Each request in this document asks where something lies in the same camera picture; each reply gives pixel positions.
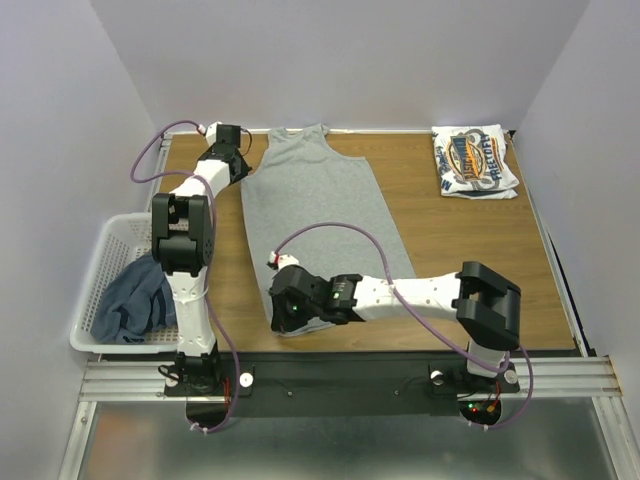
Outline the grey tank top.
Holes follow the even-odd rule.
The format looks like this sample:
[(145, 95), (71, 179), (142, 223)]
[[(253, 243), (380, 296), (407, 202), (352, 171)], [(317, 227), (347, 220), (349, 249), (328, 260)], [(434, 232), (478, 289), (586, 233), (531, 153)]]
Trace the grey tank top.
[(298, 132), (270, 130), (259, 167), (241, 182), (246, 236), (266, 317), (273, 315), (269, 255), (296, 231), (301, 236), (283, 251), (313, 275), (416, 275), (369, 163), (333, 150), (328, 131), (322, 124)]

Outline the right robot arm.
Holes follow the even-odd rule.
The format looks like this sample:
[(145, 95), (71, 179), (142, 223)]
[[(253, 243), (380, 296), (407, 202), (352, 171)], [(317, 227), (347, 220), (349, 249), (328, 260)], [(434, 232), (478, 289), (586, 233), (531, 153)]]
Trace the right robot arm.
[(509, 368), (520, 347), (521, 289), (486, 265), (468, 261), (458, 272), (415, 279), (341, 274), (324, 279), (291, 255), (274, 255), (268, 294), (271, 329), (282, 335), (408, 315), (456, 322), (469, 336), (460, 366), (463, 384), (482, 390)]

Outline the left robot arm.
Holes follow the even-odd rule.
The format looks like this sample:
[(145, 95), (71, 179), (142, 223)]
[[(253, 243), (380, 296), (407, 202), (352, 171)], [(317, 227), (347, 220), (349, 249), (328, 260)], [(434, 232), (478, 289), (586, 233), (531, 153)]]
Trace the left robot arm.
[(216, 124), (195, 170), (152, 199), (152, 256), (170, 287), (178, 329), (175, 361), (161, 369), (171, 395), (211, 395), (222, 384), (207, 293), (215, 241), (212, 204), (251, 171), (240, 152), (241, 136), (240, 126)]

